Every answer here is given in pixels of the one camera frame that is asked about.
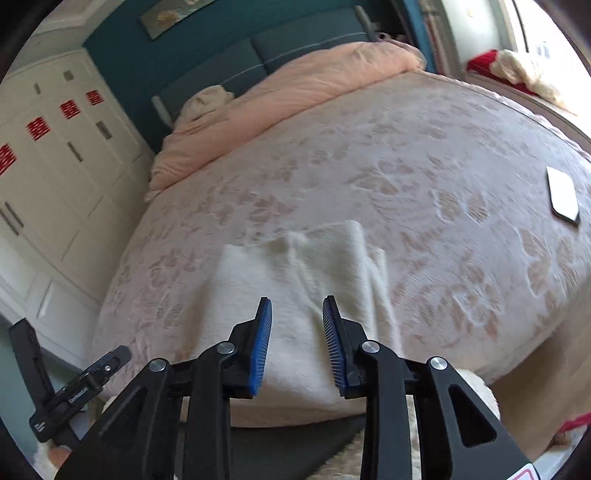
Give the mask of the left hand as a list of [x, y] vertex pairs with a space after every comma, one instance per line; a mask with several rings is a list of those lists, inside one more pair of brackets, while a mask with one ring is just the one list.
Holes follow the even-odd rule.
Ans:
[[71, 450], [64, 446], [51, 447], [47, 450], [47, 458], [56, 469], [62, 467], [70, 454]]

